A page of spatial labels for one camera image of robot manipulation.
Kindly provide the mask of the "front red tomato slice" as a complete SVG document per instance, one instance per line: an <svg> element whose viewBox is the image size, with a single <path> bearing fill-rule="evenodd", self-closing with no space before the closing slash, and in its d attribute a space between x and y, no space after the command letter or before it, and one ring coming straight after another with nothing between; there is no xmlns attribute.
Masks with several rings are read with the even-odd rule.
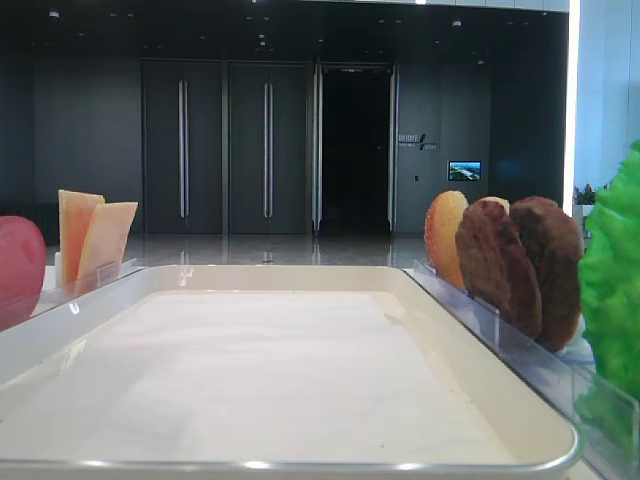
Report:
<svg viewBox="0 0 640 480"><path fill-rule="evenodd" d="M43 236L30 220L1 217L1 330L30 318L42 291L46 270Z"/></svg>

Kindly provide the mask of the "small wall display screen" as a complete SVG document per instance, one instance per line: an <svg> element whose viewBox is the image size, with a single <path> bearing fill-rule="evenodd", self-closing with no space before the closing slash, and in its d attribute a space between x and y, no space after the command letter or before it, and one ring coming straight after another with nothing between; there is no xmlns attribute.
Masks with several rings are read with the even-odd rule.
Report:
<svg viewBox="0 0 640 480"><path fill-rule="evenodd" d="M449 181L479 182L481 180L480 161L449 161L447 177Z"/></svg>

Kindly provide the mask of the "clear patty holder rail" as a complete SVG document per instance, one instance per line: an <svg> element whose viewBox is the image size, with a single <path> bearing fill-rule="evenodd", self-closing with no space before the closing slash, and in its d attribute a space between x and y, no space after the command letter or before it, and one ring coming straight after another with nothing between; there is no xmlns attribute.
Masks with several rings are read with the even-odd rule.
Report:
<svg viewBox="0 0 640 480"><path fill-rule="evenodd" d="M581 393L587 389L595 375L595 362L592 348L584 338L586 322L582 314L568 344L551 352L504 322L493 305L470 295L465 299L478 316L480 331L488 335L500 357L539 393L564 398L569 391Z"/></svg>

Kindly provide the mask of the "white cheese pusher block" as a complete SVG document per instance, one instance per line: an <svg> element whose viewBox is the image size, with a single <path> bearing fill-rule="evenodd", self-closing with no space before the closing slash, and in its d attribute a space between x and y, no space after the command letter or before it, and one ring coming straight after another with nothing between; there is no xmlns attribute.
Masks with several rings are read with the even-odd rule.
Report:
<svg viewBox="0 0 640 480"><path fill-rule="evenodd" d="M56 252L54 255L54 269L55 269L55 285L57 288L63 286L63 259L60 252Z"/></svg>

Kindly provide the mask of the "front brown meat patty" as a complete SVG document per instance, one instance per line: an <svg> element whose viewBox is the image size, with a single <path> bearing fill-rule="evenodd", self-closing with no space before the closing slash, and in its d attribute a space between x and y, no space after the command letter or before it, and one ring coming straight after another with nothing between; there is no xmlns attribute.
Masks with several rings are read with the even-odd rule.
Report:
<svg viewBox="0 0 640 480"><path fill-rule="evenodd" d="M502 319L524 335L537 337L542 328L538 281L504 206L478 200L467 207L455 243L468 293L496 307Z"/></svg>

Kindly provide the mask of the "rear brown meat patty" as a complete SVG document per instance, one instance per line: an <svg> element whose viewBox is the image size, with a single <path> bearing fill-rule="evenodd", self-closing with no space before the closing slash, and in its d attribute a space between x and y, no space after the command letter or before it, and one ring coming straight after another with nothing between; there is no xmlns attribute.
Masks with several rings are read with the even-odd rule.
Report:
<svg viewBox="0 0 640 480"><path fill-rule="evenodd" d="M536 341L551 352L574 337L582 311L579 262L584 243L573 218L551 199L530 196L512 204L510 217L535 270L542 327Z"/></svg>

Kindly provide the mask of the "left dark double door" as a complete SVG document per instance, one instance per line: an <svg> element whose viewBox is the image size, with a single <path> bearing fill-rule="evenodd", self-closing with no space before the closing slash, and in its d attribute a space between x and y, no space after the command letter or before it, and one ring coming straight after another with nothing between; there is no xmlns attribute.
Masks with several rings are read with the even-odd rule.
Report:
<svg viewBox="0 0 640 480"><path fill-rule="evenodd" d="M150 234L222 232L222 69L143 63L145 226Z"/></svg>

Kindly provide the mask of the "white serving tray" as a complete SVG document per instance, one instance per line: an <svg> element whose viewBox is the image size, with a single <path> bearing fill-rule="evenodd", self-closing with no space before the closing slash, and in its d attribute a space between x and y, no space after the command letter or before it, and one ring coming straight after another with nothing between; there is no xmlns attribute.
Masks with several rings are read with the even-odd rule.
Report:
<svg viewBox="0 0 640 480"><path fill-rule="evenodd" d="M399 269L150 267L1 336L5 479L560 479L580 453Z"/></svg>

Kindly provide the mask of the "flower planter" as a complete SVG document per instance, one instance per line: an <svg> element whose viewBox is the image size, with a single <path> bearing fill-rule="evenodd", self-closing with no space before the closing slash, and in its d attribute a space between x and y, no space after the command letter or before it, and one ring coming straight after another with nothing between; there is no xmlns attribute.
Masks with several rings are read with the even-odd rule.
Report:
<svg viewBox="0 0 640 480"><path fill-rule="evenodd" d="M582 217L587 217L595 204L596 191L590 185L574 188L574 213Z"/></svg>

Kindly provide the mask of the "brown meat patty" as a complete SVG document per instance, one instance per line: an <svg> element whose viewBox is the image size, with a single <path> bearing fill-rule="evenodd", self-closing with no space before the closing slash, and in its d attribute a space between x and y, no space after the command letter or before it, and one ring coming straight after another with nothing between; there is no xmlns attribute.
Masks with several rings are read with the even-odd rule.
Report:
<svg viewBox="0 0 640 480"><path fill-rule="evenodd" d="M512 204L510 217L535 270L542 327L536 341L551 352L574 337L582 311L579 262L584 243L573 218L551 199L530 196Z"/></svg>
<svg viewBox="0 0 640 480"><path fill-rule="evenodd" d="M496 307L502 319L524 335L537 337L542 328L538 281L504 206L478 200L467 207L455 243L468 293Z"/></svg>

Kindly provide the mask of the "orange cheese slice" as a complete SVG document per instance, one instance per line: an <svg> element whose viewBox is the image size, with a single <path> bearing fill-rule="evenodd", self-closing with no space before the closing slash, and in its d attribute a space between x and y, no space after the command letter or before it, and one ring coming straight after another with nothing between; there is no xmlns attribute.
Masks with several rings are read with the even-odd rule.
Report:
<svg viewBox="0 0 640 480"><path fill-rule="evenodd" d="M58 191L62 285L76 281L89 223L96 207L104 203L102 195Z"/></svg>
<svg viewBox="0 0 640 480"><path fill-rule="evenodd" d="M98 267L122 263L137 202L101 204L93 212L80 257L78 279Z"/></svg>

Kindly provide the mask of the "clear lettuce holder rail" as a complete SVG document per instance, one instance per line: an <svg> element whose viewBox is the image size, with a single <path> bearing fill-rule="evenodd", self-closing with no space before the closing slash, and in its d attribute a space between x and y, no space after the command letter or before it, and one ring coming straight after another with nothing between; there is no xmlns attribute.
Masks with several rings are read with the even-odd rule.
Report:
<svg viewBox="0 0 640 480"><path fill-rule="evenodd" d="M639 403L589 370L571 377L587 462L606 479L639 477Z"/></svg>

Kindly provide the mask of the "clear bread holder rail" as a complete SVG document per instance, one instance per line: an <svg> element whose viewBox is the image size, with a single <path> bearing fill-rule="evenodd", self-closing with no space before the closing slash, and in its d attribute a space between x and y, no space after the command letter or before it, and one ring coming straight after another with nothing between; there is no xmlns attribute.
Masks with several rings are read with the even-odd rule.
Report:
<svg viewBox="0 0 640 480"><path fill-rule="evenodd" d="M472 298L439 276L434 267L423 260L415 260L412 277L459 322L468 327L491 348L500 340L498 310L481 299Z"/></svg>

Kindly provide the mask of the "middle dark double door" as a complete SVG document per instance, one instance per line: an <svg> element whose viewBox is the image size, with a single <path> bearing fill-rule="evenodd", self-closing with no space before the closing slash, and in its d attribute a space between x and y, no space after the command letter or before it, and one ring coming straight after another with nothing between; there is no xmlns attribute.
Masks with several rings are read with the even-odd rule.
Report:
<svg viewBox="0 0 640 480"><path fill-rule="evenodd" d="M230 232L306 233L306 68L232 64L229 107Z"/></svg>

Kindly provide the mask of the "golden bread slice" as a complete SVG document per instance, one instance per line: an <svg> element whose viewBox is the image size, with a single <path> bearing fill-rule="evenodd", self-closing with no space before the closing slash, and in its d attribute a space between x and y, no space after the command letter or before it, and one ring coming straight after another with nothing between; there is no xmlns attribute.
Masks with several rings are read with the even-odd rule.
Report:
<svg viewBox="0 0 640 480"><path fill-rule="evenodd" d="M428 259L436 273L460 290L465 289L455 235L468 201L460 191L445 191L431 203L424 224Z"/></svg>

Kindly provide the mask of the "open glass door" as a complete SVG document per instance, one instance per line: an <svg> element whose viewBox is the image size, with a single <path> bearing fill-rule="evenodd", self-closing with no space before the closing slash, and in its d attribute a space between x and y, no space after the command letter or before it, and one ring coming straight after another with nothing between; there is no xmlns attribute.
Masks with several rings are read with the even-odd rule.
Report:
<svg viewBox="0 0 640 480"><path fill-rule="evenodd" d="M394 222L396 67L317 63L313 222L321 237L389 236Z"/></svg>

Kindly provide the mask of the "front orange cheese slice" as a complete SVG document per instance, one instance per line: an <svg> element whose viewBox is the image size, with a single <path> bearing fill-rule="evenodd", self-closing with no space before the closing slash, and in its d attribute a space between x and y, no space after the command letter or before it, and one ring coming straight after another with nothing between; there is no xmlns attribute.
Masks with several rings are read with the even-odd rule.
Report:
<svg viewBox="0 0 640 480"><path fill-rule="evenodd" d="M137 202L101 204L93 212L80 257L78 279L98 267L122 263Z"/></svg>

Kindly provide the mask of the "clear cheese holder rail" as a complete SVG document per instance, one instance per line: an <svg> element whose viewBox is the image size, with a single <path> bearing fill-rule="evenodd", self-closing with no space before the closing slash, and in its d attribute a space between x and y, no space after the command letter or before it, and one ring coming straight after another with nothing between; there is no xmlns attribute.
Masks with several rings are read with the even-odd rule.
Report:
<svg viewBox="0 0 640 480"><path fill-rule="evenodd" d="M95 272L72 283L64 284L60 288L55 285L55 269L53 266L45 268L45 277L38 305L60 305L79 296L90 293L116 280L133 274L143 268L136 258L121 263L108 264L98 267Z"/></svg>

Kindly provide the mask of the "green lettuce leaf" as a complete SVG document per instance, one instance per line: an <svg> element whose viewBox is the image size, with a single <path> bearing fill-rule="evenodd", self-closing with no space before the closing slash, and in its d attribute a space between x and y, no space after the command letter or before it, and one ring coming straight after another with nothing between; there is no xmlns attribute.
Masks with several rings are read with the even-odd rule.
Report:
<svg viewBox="0 0 640 480"><path fill-rule="evenodd" d="M586 219L579 262L584 338L596 374L639 401L639 143L633 142Z"/></svg>

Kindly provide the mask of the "dark double door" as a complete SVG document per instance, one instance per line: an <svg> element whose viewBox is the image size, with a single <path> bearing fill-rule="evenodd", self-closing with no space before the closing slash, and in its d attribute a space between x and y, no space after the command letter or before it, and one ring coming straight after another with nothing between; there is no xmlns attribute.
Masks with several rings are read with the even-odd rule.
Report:
<svg viewBox="0 0 640 480"><path fill-rule="evenodd" d="M230 232L306 233L306 68L232 64L229 107Z"/></svg>
<svg viewBox="0 0 640 480"><path fill-rule="evenodd" d="M222 69L143 63L145 226L150 234L222 232Z"/></svg>

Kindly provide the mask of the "rear orange cheese slice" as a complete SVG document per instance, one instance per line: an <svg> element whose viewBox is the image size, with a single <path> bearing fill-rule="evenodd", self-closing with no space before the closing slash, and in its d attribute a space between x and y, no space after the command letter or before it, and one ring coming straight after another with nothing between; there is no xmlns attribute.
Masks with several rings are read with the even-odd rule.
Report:
<svg viewBox="0 0 640 480"><path fill-rule="evenodd" d="M62 285L76 281L89 223L96 207L104 203L102 195L58 191Z"/></svg>

